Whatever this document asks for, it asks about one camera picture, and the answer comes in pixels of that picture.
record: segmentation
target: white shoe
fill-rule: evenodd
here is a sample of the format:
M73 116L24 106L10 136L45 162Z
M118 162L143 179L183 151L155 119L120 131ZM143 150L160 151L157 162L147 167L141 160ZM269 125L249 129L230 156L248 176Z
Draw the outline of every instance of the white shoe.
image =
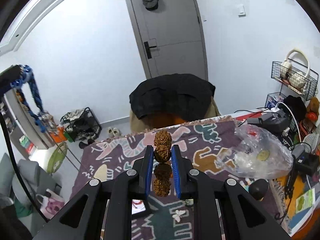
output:
M108 135L109 135L109 138L113 138L115 135L113 134L113 128L112 127L109 127L108 128Z
M113 135L114 135L115 137L121 136L121 132L120 132L120 130L119 130L118 128L113 128L113 129L112 129L112 132L113 132Z

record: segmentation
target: silver screw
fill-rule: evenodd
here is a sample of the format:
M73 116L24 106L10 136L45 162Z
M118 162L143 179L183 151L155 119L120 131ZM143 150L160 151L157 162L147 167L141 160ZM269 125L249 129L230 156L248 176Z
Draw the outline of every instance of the silver screw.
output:
M228 180L227 180L227 183L228 183L230 186L234 186L235 184L237 184L237 182L236 182L234 179L228 179Z
M97 179L92 179L89 182L90 186L97 186L99 184L99 181Z
M196 176L196 175L199 174L199 171L196 170L196 169L192 169L192 170L189 171L189 173L190 173L191 175L193 175L193 176Z
M129 176L133 176L133 175L136 175L136 174L137 174L137 171L134 170L134 169L127 170L127 174L128 174Z

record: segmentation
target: black door handle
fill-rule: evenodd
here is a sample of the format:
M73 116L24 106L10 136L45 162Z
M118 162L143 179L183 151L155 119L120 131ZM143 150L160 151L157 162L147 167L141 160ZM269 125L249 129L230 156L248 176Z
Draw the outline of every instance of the black door handle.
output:
M144 48L146 49L147 58L151 59L152 55L151 55L150 49L156 48L157 46L149 47L149 42L147 42L147 41L145 41L143 44L144 44Z

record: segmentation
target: black shoe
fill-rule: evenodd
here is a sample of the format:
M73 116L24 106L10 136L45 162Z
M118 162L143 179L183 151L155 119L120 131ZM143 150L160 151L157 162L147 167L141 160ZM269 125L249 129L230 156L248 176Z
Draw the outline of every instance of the black shoe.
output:
M90 144L93 144L94 143L94 140L93 139L88 139L88 144L90 145Z
M86 144L86 143L84 143L84 142L79 142L79 147L80 147L80 149L84 149L84 148L86 148L88 145L89 145L89 144Z

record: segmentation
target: butterfly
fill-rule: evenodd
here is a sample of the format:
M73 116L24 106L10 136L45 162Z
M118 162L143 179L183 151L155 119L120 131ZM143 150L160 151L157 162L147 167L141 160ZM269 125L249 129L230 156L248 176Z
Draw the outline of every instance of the butterfly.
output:
M179 223L181 220L180 216L183 215L185 212L185 210L176 210L175 214L172 215L172 217Z

